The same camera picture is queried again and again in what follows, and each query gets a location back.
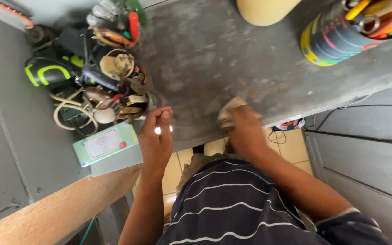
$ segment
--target rag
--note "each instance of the rag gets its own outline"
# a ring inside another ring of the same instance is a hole
[[[242,105],[247,105],[246,101],[240,97],[234,97],[220,110],[219,116],[217,117],[217,122],[223,130],[228,130],[229,128],[233,128],[235,126],[234,122],[232,121],[231,113],[228,112],[228,109],[236,108]],[[261,118],[262,115],[257,113],[257,117]]]

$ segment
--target cream-colored container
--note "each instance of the cream-colored container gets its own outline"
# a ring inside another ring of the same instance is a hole
[[[237,0],[242,17],[256,26],[269,26],[283,19],[301,0]]]

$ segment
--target blue wire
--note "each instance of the blue wire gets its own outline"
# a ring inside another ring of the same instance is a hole
[[[86,239],[87,233],[90,231],[91,224],[93,224],[93,221],[94,221],[94,220],[95,220],[95,218],[91,219],[90,224],[89,224],[88,227],[87,227],[87,231],[86,231],[86,233],[84,234],[84,237],[83,237],[83,239],[82,239],[81,242],[80,242],[80,245],[83,244],[84,240]]]

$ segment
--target forearm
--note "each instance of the forearm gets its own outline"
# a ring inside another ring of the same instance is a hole
[[[123,227],[119,245],[156,244],[163,233],[164,207],[161,181],[164,172],[142,170],[134,203]]]
[[[352,205],[322,181],[307,174],[267,148],[251,162],[270,177],[314,222],[330,218]]]

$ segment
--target person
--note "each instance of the person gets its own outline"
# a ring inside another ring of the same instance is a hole
[[[392,244],[372,218],[271,150],[250,107],[229,112],[235,124],[229,141],[247,161],[202,166],[182,186],[164,233],[161,183],[172,154],[173,111],[163,107],[146,117],[139,132],[145,165],[119,245]],[[296,209],[315,223],[316,233],[306,230]]]

